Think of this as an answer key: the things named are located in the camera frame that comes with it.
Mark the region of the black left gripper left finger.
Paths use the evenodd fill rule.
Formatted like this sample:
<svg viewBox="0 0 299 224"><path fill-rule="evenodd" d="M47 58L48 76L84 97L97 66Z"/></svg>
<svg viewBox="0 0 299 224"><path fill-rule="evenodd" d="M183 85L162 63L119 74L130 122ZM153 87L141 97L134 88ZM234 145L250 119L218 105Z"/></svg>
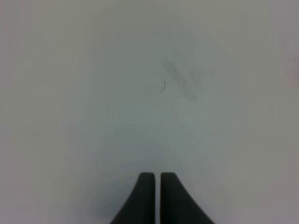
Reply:
<svg viewBox="0 0 299 224"><path fill-rule="evenodd" d="M154 173L139 174L132 192L112 224L154 224L156 182Z"/></svg>

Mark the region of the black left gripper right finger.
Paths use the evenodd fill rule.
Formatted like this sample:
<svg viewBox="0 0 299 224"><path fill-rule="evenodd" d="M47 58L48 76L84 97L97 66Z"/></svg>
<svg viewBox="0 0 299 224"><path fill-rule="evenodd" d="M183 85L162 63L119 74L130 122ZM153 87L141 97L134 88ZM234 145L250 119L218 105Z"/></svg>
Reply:
<svg viewBox="0 0 299 224"><path fill-rule="evenodd" d="M178 176L172 172L161 174L160 223L213 224L210 217L197 205Z"/></svg>

